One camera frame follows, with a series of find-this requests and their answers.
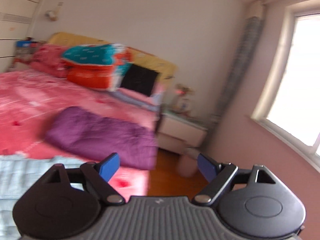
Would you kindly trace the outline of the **light blue down jacket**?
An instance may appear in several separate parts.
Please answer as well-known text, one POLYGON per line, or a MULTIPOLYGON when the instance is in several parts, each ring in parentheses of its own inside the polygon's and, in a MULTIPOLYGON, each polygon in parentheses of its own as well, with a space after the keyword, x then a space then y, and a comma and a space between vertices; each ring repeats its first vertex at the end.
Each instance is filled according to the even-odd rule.
POLYGON ((1 198, 1 239, 95 239, 107 184, 94 162, 13 173, 1 198))

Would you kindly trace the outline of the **purple down jacket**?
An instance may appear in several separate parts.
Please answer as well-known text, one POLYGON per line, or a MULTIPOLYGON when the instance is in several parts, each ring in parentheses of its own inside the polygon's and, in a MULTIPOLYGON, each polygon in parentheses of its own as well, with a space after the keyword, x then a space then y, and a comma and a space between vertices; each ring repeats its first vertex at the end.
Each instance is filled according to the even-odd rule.
POLYGON ((157 143, 153 131, 78 106, 61 111, 44 139, 63 151, 90 160, 101 161, 117 153, 122 166, 152 170, 156 165, 157 143))

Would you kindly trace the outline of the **white nightstand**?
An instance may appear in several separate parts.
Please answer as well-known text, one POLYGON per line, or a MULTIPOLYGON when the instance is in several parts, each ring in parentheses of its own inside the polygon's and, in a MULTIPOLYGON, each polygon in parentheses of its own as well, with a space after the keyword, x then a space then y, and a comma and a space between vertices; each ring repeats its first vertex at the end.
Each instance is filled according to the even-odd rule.
POLYGON ((182 155, 185 148, 198 148, 208 129, 197 119, 178 115, 168 109, 162 112, 157 128, 159 148, 182 155))

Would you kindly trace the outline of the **framed photo on nightstand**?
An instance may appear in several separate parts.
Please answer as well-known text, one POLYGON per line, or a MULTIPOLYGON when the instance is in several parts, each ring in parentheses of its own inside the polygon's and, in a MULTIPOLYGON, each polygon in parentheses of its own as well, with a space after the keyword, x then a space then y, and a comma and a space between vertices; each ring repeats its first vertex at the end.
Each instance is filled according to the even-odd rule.
POLYGON ((192 100, 188 96, 179 96, 175 105, 174 110, 179 114, 189 114, 192 109, 192 100))

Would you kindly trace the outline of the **lavender folded blanket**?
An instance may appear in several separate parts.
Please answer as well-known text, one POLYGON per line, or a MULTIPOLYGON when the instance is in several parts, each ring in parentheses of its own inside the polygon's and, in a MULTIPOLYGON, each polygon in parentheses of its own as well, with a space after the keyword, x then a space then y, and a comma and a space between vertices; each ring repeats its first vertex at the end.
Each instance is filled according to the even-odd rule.
POLYGON ((161 104, 160 105, 156 105, 156 106, 150 105, 150 104, 147 104, 147 103, 144 103, 144 102, 129 98, 128 96, 121 95, 117 91, 109 92, 109 94, 112 97, 114 97, 114 98, 116 98, 116 99, 118 99, 120 101, 132 104, 134 106, 142 107, 142 108, 147 109, 148 111, 151 111, 151 112, 154 112, 154 113, 159 113, 159 111, 161 110, 161 104))

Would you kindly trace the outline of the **window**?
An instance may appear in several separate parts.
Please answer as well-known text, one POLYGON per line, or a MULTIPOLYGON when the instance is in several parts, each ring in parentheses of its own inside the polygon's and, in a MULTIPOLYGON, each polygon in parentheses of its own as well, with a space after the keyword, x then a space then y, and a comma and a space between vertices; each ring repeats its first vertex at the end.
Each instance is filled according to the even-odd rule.
POLYGON ((319 0, 285 8, 252 119, 319 170, 319 0))

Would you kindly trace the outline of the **pink heart bed blanket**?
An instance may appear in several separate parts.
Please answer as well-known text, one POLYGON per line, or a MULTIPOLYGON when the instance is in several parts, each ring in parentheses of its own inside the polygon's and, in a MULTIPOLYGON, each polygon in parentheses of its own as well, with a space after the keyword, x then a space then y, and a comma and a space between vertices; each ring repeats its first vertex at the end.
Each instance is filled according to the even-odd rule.
POLYGON ((17 199, 54 163, 120 156, 111 185, 146 194, 158 115, 35 70, 1 74, 1 198, 17 199))

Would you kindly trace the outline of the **pink pillow under black garment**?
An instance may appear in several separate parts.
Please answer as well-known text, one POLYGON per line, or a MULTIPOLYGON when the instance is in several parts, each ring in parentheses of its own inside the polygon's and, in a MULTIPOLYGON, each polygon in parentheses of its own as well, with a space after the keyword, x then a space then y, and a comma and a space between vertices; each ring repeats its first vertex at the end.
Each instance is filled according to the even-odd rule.
POLYGON ((156 106, 161 104, 165 89, 161 83, 157 82, 154 85, 150 96, 126 88, 119 88, 117 92, 121 95, 128 96, 129 98, 156 106))

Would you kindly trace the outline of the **black folded garment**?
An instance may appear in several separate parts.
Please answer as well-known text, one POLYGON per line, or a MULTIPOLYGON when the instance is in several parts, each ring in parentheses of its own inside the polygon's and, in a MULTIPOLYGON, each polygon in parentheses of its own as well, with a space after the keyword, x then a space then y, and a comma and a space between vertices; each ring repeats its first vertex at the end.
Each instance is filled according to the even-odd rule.
POLYGON ((159 72, 132 64, 123 77, 120 88, 150 96, 159 72))

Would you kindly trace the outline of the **teal orange folded quilt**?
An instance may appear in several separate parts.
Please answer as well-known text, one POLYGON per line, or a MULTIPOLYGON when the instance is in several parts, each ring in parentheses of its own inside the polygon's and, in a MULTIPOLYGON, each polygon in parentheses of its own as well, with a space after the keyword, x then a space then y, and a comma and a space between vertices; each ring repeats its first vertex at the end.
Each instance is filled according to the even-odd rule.
POLYGON ((95 90, 116 90, 133 62, 130 50, 119 43, 74 46, 62 59, 67 80, 95 90))

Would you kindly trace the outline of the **grey checked curtain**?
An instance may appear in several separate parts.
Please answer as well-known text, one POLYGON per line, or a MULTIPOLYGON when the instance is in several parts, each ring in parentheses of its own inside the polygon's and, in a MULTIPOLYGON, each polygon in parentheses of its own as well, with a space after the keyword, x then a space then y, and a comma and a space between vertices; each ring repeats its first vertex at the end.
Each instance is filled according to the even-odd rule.
POLYGON ((210 120, 210 131, 214 131, 217 128, 228 106, 235 97, 240 83, 253 59, 253 54, 259 41, 263 25, 264 19, 262 17, 254 16, 246 20, 231 68, 210 120))

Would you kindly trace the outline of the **yellow headboard cover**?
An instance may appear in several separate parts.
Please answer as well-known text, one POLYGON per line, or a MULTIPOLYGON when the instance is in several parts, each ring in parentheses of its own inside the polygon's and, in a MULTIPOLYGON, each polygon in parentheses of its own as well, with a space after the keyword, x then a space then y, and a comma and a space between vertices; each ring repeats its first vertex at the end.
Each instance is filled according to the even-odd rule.
MULTIPOLYGON (((110 42, 105 40, 65 32, 54 33, 50 38, 48 38, 47 42, 67 47, 84 44, 110 44, 110 42)), ((170 86, 177 70, 177 66, 175 64, 145 51, 132 47, 128 47, 128 49, 133 56, 134 64, 159 72, 158 82, 166 88, 170 86)))

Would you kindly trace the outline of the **pink heart pillow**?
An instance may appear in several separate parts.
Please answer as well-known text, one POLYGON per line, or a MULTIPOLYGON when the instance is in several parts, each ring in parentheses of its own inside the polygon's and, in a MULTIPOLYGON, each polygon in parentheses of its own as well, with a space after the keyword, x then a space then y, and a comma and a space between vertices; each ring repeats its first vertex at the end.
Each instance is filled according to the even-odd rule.
POLYGON ((68 67, 62 59, 62 55, 67 49, 69 49, 67 46, 46 43, 33 54, 29 66, 54 77, 66 78, 68 67))

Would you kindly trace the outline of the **blue storage box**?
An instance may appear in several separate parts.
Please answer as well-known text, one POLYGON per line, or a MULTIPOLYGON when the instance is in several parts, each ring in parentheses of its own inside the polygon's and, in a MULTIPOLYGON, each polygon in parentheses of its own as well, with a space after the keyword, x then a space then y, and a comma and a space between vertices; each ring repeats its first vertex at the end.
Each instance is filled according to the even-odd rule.
POLYGON ((31 37, 26 40, 17 41, 15 46, 14 63, 30 63, 34 53, 46 43, 46 41, 35 41, 31 37))

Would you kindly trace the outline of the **white wardrobe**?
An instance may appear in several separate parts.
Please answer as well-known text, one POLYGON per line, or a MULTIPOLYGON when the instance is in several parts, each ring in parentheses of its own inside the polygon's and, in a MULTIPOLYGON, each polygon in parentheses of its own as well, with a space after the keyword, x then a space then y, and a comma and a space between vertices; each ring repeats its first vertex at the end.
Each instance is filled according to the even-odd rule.
POLYGON ((42 0, 1 0, 1 72, 12 64, 16 42, 31 36, 31 24, 42 0))

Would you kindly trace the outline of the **wall socket with charger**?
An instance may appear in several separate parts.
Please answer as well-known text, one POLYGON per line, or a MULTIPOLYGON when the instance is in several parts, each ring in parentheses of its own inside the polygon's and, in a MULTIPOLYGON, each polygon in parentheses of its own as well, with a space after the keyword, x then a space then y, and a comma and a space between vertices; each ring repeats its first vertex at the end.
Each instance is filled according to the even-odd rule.
POLYGON ((185 86, 181 83, 177 83, 175 85, 175 91, 178 94, 178 96, 188 96, 194 94, 194 90, 192 88, 185 86))

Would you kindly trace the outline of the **wall hanging ornament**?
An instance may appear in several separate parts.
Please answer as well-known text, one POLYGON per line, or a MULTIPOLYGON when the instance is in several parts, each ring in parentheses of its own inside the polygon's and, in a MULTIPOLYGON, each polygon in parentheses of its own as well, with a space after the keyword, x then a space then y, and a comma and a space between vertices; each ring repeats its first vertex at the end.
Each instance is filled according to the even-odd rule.
POLYGON ((57 21, 59 18, 59 11, 62 8, 62 6, 63 6, 63 2, 59 2, 55 7, 55 9, 46 11, 45 13, 46 18, 48 18, 48 20, 50 21, 57 21))

